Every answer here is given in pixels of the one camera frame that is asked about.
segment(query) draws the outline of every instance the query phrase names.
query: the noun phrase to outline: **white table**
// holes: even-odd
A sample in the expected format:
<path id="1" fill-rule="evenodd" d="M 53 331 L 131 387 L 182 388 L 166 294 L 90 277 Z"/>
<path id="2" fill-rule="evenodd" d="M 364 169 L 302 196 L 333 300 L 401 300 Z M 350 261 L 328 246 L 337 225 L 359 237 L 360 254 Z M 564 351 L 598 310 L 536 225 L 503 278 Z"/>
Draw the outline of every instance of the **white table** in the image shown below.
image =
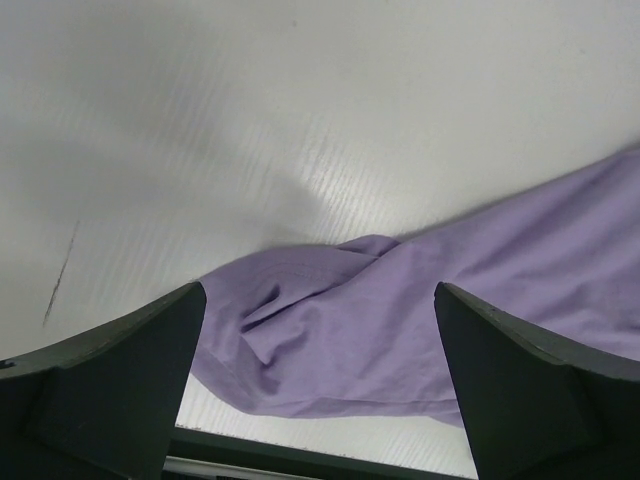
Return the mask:
<path id="1" fill-rule="evenodd" d="M 638 25 L 632 0 L 0 0 L 0 358 L 632 145 Z M 178 423 L 474 475 L 427 418 L 248 417 L 192 378 Z"/>

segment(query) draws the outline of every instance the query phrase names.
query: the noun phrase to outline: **dark line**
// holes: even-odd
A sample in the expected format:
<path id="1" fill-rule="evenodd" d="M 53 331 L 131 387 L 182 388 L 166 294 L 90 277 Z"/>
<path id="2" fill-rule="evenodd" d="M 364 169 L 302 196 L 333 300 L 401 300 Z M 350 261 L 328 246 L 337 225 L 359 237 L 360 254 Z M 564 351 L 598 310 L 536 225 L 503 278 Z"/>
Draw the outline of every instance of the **dark line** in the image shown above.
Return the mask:
<path id="1" fill-rule="evenodd" d="M 71 235 L 71 240 L 69 241 L 69 246 L 67 247 L 67 256 L 64 259 L 64 263 L 62 264 L 62 268 L 60 269 L 60 273 L 58 274 L 58 280 L 53 287 L 53 292 L 51 292 L 51 298 L 49 299 L 49 305 L 47 306 L 47 311 L 44 314 L 44 320 L 42 322 L 42 326 L 46 326 L 49 321 L 49 317 L 51 316 L 51 310 L 53 310 L 53 304 L 56 301 L 56 296 L 58 295 L 58 289 L 60 288 L 60 283 L 62 282 L 62 276 L 64 275 L 64 271 L 67 268 L 67 263 L 69 263 L 69 257 L 71 257 L 71 250 L 73 250 L 73 242 L 76 239 L 76 233 L 78 233 L 78 227 L 80 226 L 80 220 L 78 220 L 73 227 L 73 234 Z"/>

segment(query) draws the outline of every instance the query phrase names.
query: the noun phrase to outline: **cloth fold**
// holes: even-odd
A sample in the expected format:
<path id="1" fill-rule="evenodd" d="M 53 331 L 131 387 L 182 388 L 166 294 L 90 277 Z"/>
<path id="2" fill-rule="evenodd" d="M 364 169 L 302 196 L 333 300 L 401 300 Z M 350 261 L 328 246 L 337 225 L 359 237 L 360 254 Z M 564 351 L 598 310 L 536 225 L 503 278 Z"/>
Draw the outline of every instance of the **cloth fold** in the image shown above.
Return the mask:
<path id="1" fill-rule="evenodd" d="M 405 242 L 249 255 L 202 278 L 192 373 L 248 413 L 428 415 L 461 424 L 433 293 L 451 282 L 640 360 L 640 151 Z"/>

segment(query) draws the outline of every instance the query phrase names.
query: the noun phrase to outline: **cloth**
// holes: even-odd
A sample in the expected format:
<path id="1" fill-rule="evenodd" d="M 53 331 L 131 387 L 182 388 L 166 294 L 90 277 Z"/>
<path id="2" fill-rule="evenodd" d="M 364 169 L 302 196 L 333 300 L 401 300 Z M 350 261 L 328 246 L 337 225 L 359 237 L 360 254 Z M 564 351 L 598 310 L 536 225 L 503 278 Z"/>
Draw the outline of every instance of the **cloth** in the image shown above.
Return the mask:
<path id="1" fill-rule="evenodd" d="M 640 151 L 403 243 L 374 235 L 223 266 L 202 279 L 192 372 L 254 414 L 461 425 L 433 307 L 440 281 L 640 360 Z"/>

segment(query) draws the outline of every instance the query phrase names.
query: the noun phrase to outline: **purple cloth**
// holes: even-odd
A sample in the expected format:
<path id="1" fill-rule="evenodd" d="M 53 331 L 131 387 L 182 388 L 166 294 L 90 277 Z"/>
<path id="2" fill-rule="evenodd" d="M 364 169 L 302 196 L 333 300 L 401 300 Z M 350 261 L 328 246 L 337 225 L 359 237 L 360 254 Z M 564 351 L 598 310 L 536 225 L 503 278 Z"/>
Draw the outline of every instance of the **purple cloth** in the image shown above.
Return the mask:
<path id="1" fill-rule="evenodd" d="M 433 308 L 439 281 L 640 360 L 640 151 L 404 243 L 368 236 L 223 266 L 202 279 L 192 372 L 254 414 L 460 425 Z"/>

